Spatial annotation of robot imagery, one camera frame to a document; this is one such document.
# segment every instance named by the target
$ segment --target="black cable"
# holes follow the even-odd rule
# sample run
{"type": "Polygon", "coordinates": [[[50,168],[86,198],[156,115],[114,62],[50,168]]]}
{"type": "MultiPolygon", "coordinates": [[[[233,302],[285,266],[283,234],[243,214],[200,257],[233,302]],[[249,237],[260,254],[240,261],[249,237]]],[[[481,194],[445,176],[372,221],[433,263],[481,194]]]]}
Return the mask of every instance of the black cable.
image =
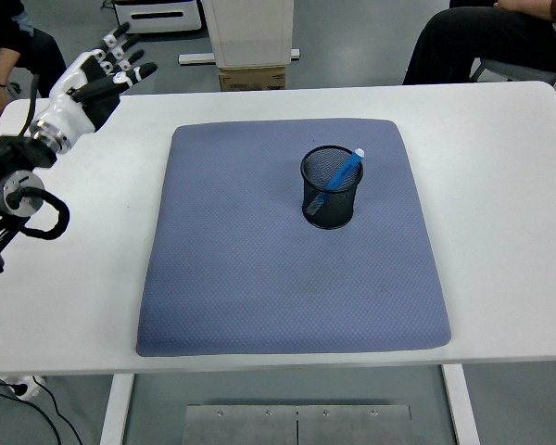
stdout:
{"type": "Polygon", "coordinates": [[[8,195],[8,197],[6,197],[6,202],[11,209],[18,209],[20,201],[24,197],[40,197],[47,204],[51,205],[57,211],[57,222],[56,225],[48,231],[22,227],[20,229],[22,234],[33,238],[51,240],[58,238],[66,231],[68,223],[70,222],[70,210],[63,201],[41,188],[21,187],[8,195]]]}
{"type": "Polygon", "coordinates": [[[29,103],[29,111],[27,112],[27,120],[25,121],[25,124],[23,125],[22,130],[20,130],[19,137],[21,137],[25,134],[25,132],[29,128],[29,125],[31,125],[33,117],[35,116],[35,105],[36,105],[36,102],[37,102],[37,84],[38,83],[39,83],[39,74],[35,74],[35,75],[33,75],[33,79],[31,80],[31,92],[30,92],[31,102],[29,103]]]}
{"type": "Polygon", "coordinates": [[[54,431],[54,434],[56,435],[56,439],[57,439],[57,445],[62,445],[62,440],[59,437],[59,434],[57,433],[57,428],[54,425],[54,423],[51,421],[51,419],[49,417],[47,417],[47,414],[44,413],[41,408],[39,408],[37,405],[35,405],[34,403],[31,403],[30,401],[26,401],[26,400],[21,400],[21,399],[17,399],[17,398],[13,398],[13,397],[8,397],[6,394],[1,394],[0,393],[0,397],[4,398],[4,399],[9,399],[10,401],[17,401],[18,403],[22,403],[23,405],[28,405],[31,406],[34,410],[36,410],[37,412],[39,412],[40,415],[42,415],[44,417],[44,419],[47,421],[47,423],[51,426],[52,431],[54,431]]]}
{"type": "Polygon", "coordinates": [[[80,443],[82,445],[82,440],[81,440],[80,436],[78,435],[78,433],[76,432],[76,428],[74,428],[74,425],[66,417],[64,417],[60,413],[59,409],[57,408],[56,398],[54,397],[54,394],[52,394],[52,391],[50,391],[44,385],[39,383],[37,381],[37,379],[35,378],[35,376],[33,376],[33,382],[35,382],[37,385],[39,385],[41,388],[43,388],[45,390],[45,392],[47,392],[47,394],[49,394],[49,397],[52,398],[52,402],[54,403],[54,408],[56,409],[57,416],[68,424],[68,426],[70,427],[70,429],[74,433],[74,436],[76,436],[76,439],[78,440],[78,443],[80,443]]]}

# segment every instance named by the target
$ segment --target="power cord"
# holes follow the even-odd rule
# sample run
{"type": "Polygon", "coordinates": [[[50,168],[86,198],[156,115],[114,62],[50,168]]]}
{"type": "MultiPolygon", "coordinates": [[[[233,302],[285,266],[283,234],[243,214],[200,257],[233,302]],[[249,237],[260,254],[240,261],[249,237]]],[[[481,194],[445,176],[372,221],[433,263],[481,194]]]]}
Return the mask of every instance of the power cord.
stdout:
{"type": "MultiPolygon", "coordinates": [[[[0,387],[10,387],[11,385],[8,385],[6,383],[0,383],[0,387]]],[[[47,423],[51,426],[52,431],[54,431],[54,434],[56,435],[56,439],[57,439],[57,445],[62,445],[62,440],[59,437],[59,434],[57,432],[57,428],[54,425],[54,423],[51,421],[51,419],[47,416],[46,413],[44,413],[42,411],[41,408],[39,408],[37,405],[35,405],[34,403],[31,403],[30,401],[26,401],[26,400],[21,400],[21,399],[17,399],[16,397],[10,397],[7,396],[6,394],[2,394],[0,393],[0,397],[4,398],[4,399],[9,399],[10,401],[16,401],[18,403],[22,403],[23,405],[28,405],[31,406],[34,410],[36,410],[37,412],[39,412],[40,415],[42,415],[44,417],[44,419],[47,421],[47,423]]]]}
{"type": "Polygon", "coordinates": [[[76,428],[74,428],[74,425],[66,417],[64,417],[60,413],[59,409],[57,408],[56,398],[54,397],[54,394],[52,394],[52,391],[50,391],[44,385],[39,383],[37,381],[37,379],[35,378],[35,376],[33,376],[33,382],[35,382],[37,385],[39,385],[39,387],[43,388],[47,394],[49,394],[49,397],[52,398],[52,402],[54,403],[54,408],[56,409],[57,416],[68,424],[68,426],[70,427],[70,429],[74,433],[74,436],[76,436],[76,439],[78,440],[78,443],[80,443],[80,445],[82,445],[82,440],[81,440],[80,436],[78,435],[78,433],[76,432],[76,428]]]}
{"type": "MultiPolygon", "coordinates": [[[[76,428],[74,427],[74,425],[70,422],[70,420],[68,420],[66,417],[64,417],[64,415],[62,415],[62,413],[57,408],[56,397],[54,397],[54,394],[52,393],[52,391],[50,391],[45,385],[42,385],[40,382],[38,382],[37,379],[35,378],[35,376],[33,376],[33,382],[35,382],[40,388],[44,389],[45,392],[47,392],[47,394],[49,394],[49,397],[51,397],[52,402],[54,403],[54,408],[56,409],[57,416],[68,424],[68,426],[70,427],[70,429],[74,433],[74,436],[76,436],[76,439],[78,440],[78,443],[80,445],[82,445],[81,437],[78,435],[78,432],[76,431],[76,428]]],[[[17,396],[22,396],[25,392],[27,392],[27,385],[24,385],[24,384],[9,385],[8,383],[0,383],[0,387],[11,387],[12,390],[14,391],[14,393],[17,396]]],[[[6,394],[0,393],[0,397],[3,397],[5,399],[9,399],[11,401],[18,401],[18,402],[23,403],[25,405],[29,405],[32,408],[34,408],[35,410],[37,410],[44,417],[44,419],[47,421],[47,423],[51,426],[52,430],[54,431],[54,434],[56,435],[58,445],[61,445],[62,442],[60,440],[60,436],[57,432],[56,426],[51,421],[51,419],[47,416],[47,414],[44,411],[41,410],[41,408],[39,408],[34,403],[31,403],[31,402],[26,401],[26,400],[12,398],[12,397],[7,396],[6,394]]]]}

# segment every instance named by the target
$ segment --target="black mesh pencil cup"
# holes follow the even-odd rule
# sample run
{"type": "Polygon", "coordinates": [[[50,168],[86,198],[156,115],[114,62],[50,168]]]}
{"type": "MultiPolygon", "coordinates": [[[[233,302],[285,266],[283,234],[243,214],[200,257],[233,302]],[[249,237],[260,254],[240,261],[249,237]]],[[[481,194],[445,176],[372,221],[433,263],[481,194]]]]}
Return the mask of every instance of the black mesh pencil cup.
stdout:
{"type": "Polygon", "coordinates": [[[328,189],[352,152],[341,146],[318,146],[300,163],[303,176],[303,215],[311,224],[322,229],[346,225],[354,212],[354,197],[362,179],[362,163],[334,189],[328,189]]]}

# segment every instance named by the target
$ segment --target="cardboard box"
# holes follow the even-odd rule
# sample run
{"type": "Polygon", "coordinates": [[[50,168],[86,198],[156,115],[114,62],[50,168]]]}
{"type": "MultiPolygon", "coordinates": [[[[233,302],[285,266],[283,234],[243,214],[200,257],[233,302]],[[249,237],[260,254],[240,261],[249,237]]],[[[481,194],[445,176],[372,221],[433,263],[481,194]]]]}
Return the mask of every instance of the cardboard box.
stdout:
{"type": "Polygon", "coordinates": [[[286,89],[286,67],[220,69],[221,91],[286,89]]]}

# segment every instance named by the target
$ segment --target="white table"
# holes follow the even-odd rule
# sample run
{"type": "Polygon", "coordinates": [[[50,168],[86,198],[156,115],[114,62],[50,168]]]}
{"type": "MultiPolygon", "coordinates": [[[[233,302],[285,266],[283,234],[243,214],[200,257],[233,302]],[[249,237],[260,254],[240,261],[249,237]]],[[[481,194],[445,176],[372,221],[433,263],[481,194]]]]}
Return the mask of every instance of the white table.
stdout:
{"type": "MultiPolygon", "coordinates": [[[[6,109],[0,134],[19,131],[27,106],[6,109]]],[[[0,375],[556,360],[556,95],[546,84],[125,96],[101,131],[39,174],[71,221],[56,241],[20,235],[3,253],[0,375]],[[142,288],[175,128],[337,117],[399,128],[448,308],[448,345],[139,357],[142,288]]],[[[53,220],[42,210],[32,225],[53,220]]]]}

